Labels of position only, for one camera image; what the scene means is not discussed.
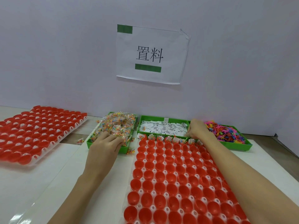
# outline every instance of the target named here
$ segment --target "paper sign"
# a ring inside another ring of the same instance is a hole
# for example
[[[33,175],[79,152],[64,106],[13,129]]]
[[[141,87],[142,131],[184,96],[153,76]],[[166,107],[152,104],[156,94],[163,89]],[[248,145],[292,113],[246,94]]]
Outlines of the paper sign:
[[[118,25],[118,77],[180,84],[190,37],[181,31]]]

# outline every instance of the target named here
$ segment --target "egg tray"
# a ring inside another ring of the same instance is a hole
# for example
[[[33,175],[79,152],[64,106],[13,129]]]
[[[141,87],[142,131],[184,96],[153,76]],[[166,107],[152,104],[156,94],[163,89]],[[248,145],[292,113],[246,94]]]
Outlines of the egg tray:
[[[0,122],[0,161],[33,166],[87,120],[87,113],[35,106]]]
[[[204,146],[139,146],[119,224],[250,224]]]

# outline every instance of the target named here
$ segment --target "person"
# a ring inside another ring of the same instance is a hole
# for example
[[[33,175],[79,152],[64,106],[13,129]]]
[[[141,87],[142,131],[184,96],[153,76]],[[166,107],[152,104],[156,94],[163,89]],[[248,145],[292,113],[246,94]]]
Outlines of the person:
[[[200,139],[252,224],[298,224],[299,207],[264,176],[224,147],[206,125],[193,119],[187,137]],[[123,139],[103,132],[90,146],[83,174],[48,224],[76,224],[112,168]]]

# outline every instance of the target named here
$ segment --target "person's left hand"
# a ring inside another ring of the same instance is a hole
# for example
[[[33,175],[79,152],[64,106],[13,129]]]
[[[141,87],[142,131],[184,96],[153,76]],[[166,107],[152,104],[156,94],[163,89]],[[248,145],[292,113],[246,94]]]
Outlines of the person's left hand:
[[[89,148],[83,175],[99,185],[111,170],[123,142],[123,138],[102,132]]]

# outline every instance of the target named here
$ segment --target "green rectangle on paper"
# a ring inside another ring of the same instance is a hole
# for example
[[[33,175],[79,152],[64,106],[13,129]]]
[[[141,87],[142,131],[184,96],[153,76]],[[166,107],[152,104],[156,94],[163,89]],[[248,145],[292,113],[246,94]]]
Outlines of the green rectangle on paper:
[[[161,72],[161,67],[145,65],[145,64],[135,64],[135,69],[143,70],[143,71]]]
[[[117,32],[120,33],[126,33],[126,34],[132,34],[133,33],[133,26],[127,26],[127,25],[117,25]]]

